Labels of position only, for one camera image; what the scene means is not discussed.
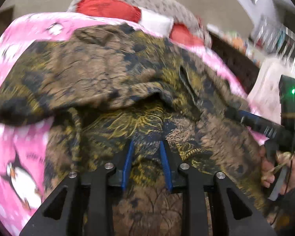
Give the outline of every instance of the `penguin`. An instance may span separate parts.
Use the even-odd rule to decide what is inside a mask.
[[[52,24],[50,27],[48,27],[46,31],[48,31],[48,33],[51,35],[59,35],[63,28],[64,27],[62,26],[61,23],[56,22]]]
[[[19,155],[15,149],[14,161],[6,165],[6,174],[1,177],[9,182],[26,210],[38,209],[42,203],[42,194],[39,192],[31,174],[21,165]]]

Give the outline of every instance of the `human hand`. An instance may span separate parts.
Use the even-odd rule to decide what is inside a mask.
[[[261,157],[261,184],[264,187],[269,188],[270,184],[274,182],[275,177],[273,173],[269,173],[270,170],[274,168],[274,164],[269,162],[266,158],[266,148],[263,146],[260,147],[259,155]],[[291,166],[291,162],[288,162],[286,164],[289,168]],[[290,190],[295,188],[295,155],[293,156],[293,166],[291,171],[291,177],[289,179],[289,185],[287,188],[286,193],[288,193]],[[285,193],[286,189],[286,182],[283,183],[282,188],[280,190],[280,194],[283,195]]]

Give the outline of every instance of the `red pillow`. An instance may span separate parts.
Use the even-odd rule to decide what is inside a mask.
[[[138,23],[141,10],[121,0],[81,0],[76,11],[92,17],[120,18]]]
[[[175,42],[186,46],[203,46],[201,38],[192,35],[184,24],[175,23],[169,36]]]

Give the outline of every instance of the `blue gripper pad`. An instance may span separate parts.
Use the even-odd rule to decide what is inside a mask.
[[[129,145],[129,150],[126,156],[126,160],[124,162],[124,168],[122,171],[122,190],[124,191],[127,187],[128,181],[129,181],[129,175],[131,171],[131,165],[132,165],[132,155],[134,152],[134,142],[131,140],[131,143]]]
[[[167,189],[171,192],[173,189],[173,183],[171,181],[171,168],[169,166],[169,162],[166,155],[166,150],[163,141],[160,142],[159,145],[160,153],[161,153],[161,162],[163,166],[163,173],[165,176],[165,183]]]

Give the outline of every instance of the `brown patterned cloth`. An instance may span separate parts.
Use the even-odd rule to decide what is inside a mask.
[[[55,116],[45,196],[71,170],[95,170],[135,143],[128,191],[113,207],[116,235],[180,235],[182,198],[164,188],[159,142],[200,171],[224,171],[261,209],[258,145],[223,117],[247,109],[193,53],[121,26],[77,29],[70,40],[34,42],[0,87],[0,122]]]

